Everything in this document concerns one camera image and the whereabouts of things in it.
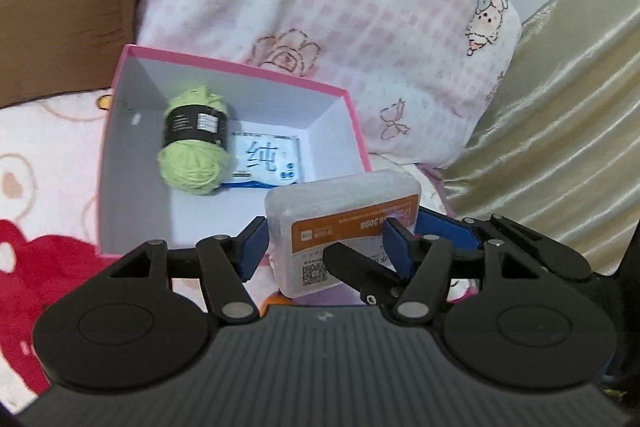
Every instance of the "gold satin curtain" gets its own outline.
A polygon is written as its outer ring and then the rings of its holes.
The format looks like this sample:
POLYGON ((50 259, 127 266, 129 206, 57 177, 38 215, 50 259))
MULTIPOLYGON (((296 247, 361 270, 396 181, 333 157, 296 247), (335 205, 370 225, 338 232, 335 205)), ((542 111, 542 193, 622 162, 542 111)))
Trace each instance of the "gold satin curtain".
POLYGON ((551 0, 444 171, 463 216, 504 214, 612 270, 640 217, 640 0, 551 0))

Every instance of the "white and blue package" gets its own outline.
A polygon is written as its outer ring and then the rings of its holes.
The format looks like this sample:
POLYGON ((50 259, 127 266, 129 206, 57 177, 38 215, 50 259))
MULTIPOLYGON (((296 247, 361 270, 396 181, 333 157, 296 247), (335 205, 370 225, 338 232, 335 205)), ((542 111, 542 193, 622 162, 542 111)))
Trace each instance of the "white and blue package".
POLYGON ((233 132, 228 140, 230 172, 223 187, 273 188, 301 181, 295 136, 233 132))

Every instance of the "pink and white pillow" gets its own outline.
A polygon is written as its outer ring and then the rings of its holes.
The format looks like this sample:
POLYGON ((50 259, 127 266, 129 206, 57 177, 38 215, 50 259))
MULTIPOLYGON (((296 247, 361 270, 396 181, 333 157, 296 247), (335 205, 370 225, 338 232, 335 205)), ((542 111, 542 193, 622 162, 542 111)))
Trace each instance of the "pink and white pillow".
POLYGON ((520 36, 507 0, 143 0, 138 42, 349 89, 369 152, 447 166, 520 36))

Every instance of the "white barcode sticker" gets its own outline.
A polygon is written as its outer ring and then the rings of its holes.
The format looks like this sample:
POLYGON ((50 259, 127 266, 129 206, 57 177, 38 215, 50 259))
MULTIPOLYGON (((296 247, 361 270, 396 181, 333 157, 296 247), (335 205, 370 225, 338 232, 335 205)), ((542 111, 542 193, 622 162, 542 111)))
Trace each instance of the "white barcode sticker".
POLYGON ((198 113, 198 129, 210 133, 217 133, 218 117, 203 112, 198 113))

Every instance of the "blue gripper pad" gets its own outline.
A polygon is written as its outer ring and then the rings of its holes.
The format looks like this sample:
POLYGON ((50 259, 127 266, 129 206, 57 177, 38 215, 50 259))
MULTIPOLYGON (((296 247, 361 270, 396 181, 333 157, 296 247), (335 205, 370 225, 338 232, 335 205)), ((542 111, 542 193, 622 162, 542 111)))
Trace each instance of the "blue gripper pad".
POLYGON ((382 247, 400 279, 408 280, 414 276, 414 261, 411 258, 414 242, 414 235, 405 227, 396 229, 389 221, 382 225, 382 247))
POLYGON ((263 219, 254 232, 238 248, 238 265, 236 272, 242 282, 246 282, 254 275, 258 264, 262 260, 269 246, 269 227, 263 219))
POLYGON ((477 250, 480 247, 479 239, 471 232, 468 226, 451 217, 444 216, 428 208, 420 207, 418 221, 415 225, 415 233, 418 235, 439 235, 449 239, 454 248, 477 250))

